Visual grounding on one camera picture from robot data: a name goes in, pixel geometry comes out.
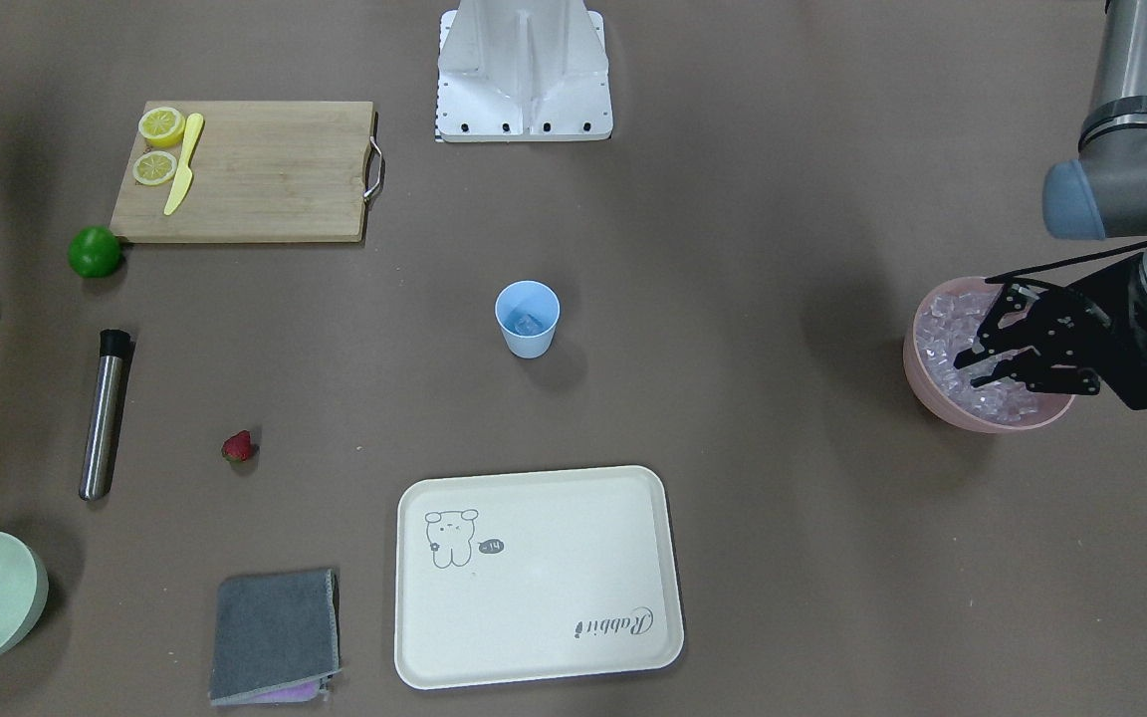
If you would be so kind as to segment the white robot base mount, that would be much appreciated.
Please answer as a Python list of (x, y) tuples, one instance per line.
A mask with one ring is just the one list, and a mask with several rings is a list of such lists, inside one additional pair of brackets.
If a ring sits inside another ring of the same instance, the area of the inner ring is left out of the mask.
[(460, 1), (438, 29), (436, 140), (612, 135), (604, 18), (582, 1)]

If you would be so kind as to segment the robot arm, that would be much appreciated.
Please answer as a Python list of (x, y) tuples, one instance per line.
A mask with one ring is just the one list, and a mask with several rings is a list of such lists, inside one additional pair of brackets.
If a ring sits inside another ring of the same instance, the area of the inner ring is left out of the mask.
[(955, 367), (988, 364), (974, 387), (1009, 380), (1033, 393), (1092, 395), (1107, 385), (1147, 410), (1147, 1), (1106, 5), (1077, 157), (1048, 170), (1041, 215), (1058, 239), (1136, 244), (1066, 286), (1035, 267), (997, 274), (1000, 294)]

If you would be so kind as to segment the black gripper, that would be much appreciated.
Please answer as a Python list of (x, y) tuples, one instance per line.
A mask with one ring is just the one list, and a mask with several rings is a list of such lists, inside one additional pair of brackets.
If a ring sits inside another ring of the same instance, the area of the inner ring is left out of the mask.
[(1009, 379), (1032, 393), (1100, 393), (1110, 387), (1133, 411), (1147, 410), (1147, 285), (1141, 257), (1116, 262), (1066, 287), (1043, 281), (1002, 285), (972, 345), (955, 354), (970, 380)]

